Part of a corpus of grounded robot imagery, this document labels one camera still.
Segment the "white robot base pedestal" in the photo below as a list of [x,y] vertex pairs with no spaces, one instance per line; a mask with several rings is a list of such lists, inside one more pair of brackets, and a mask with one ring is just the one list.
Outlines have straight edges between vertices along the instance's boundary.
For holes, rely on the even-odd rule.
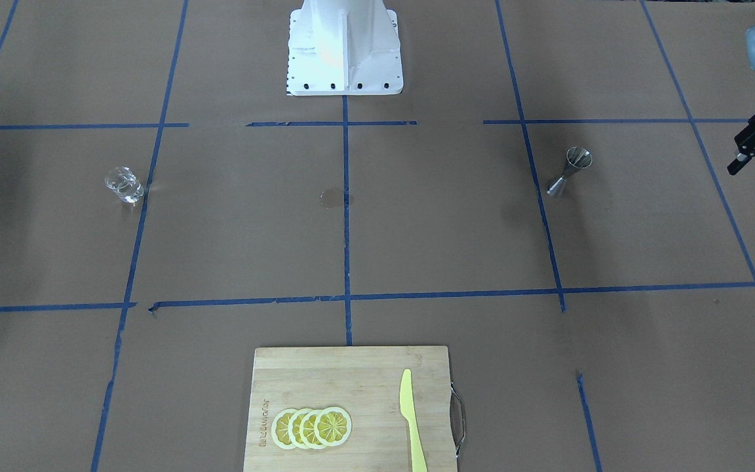
[[383,1],[305,1],[288,26],[289,96],[404,90],[398,16]]

